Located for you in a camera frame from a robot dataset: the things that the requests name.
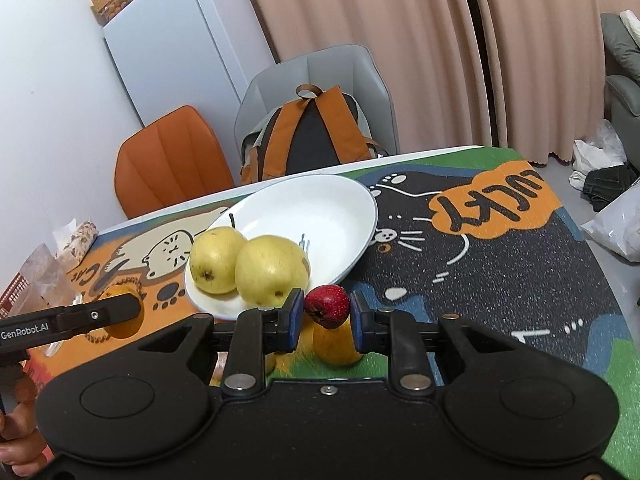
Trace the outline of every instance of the orange backpack strap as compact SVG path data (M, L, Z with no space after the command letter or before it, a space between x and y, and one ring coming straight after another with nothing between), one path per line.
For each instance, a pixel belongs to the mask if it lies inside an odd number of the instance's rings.
M240 170L240 184L253 184L258 182L258 149L254 146L249 150L249 162Z
M302 113L308 104L309 99L302 98L299 101L292 101L282 106L271 131L267 151L264 153L263 180L284 176L287 171L287 158L289 157L291 140L300 117L302 117Z
M384 156L389 156L389 153L387 150L385 150L382 146L380 146L375 140L373 139L369 139L369 137L364 137L364 141L367 143L367 146L369 146L374 152L376 153L382 153Z
M370 160L371 154L339 86L316 98L318 111L341 164Z
M309 84L298 85L296 87L296 94L298 94L298 97L303 99L307 99L306 97L302 97L302 95L300 95L300 92L302 92L303 90L314 93L316 97L320 97L322 95L322 90L320 89L320 87L316 85L309 85Z
M251 184L251 167L249 164L245 164L240 170L240 185L246 186Z

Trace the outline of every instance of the white cat illustration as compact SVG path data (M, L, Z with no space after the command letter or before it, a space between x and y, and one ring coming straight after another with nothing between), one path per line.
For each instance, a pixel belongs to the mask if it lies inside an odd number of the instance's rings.
M219 207L199 215L173 220L124 242L115 251L115 256L105 264L102 272L146 267L144 277L147 280L158 280L174 272L186 263L196 235L213 224L227 209Z

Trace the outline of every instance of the black cat illustration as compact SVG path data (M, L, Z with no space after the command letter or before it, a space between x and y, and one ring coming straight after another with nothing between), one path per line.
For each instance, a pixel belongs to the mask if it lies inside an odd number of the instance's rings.
M445 234L429 203L471 177L396 171L360 178L377 201L378 228L349 279L383 304L418 294L431 319L456 312L581 365L591 321L620 313L587 244L556 213L491 240Z

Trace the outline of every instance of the screw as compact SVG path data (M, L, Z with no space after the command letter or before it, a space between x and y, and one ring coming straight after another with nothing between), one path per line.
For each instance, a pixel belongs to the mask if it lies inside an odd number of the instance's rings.
M419 392L420 390L426 390L431 386L431 379L422 374L408 374L400 379L400 386L405 390Z
M225 386L239 392L248 390L255 384L255 377L249 374L233 374L225 379Z
M335 386L331 386L330 384L327 384L322 388L320 388L320 393L323 395L335 395L336 393L338 393L338 388L336 388Z

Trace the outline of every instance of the orange speech bubble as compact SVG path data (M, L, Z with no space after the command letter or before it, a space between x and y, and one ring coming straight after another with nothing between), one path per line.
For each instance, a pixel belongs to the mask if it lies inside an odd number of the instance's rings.
M562 207L551 188L524 160L512 160L452 187L429 202L433 226L443 233L488 240L509 229L537 229Z

